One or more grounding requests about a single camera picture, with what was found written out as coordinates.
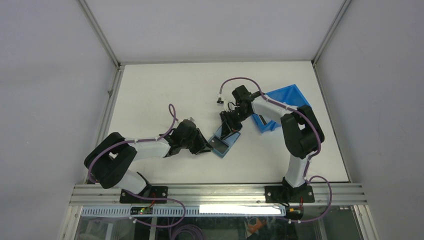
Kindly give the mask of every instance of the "white work surface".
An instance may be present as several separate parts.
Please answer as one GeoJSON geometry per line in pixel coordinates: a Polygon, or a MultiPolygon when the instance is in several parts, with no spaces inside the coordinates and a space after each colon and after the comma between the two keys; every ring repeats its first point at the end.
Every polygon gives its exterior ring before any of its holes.
{"type": "MultiPolygon", "coordinates": [[[[312,159],[308,176],[320,175],[332,182],[348,181],[345,166],[326,111],[311,62],[225,62],[126,65],[123,72],[109,133],[126,138],[149,138],[164,133],[172,122],[168,104],[180,120],[194,123],[208,140],[221,125],[217,94],[223,81],[248,77],[270,92],[296,84],[316,115],[324,132],[321,153],[312,159]]],[[[222,95],[250,81],[228,82],[222,95]]],[[[281,128],[261,134],[253,119],[242,122],[241,136],[224,158],[213,152],[192,155],[188,149],[166,158],[135,160],[129,167],[151,183],[218,184],[280,182],[289,167],[290,153],[281,128]]]]}

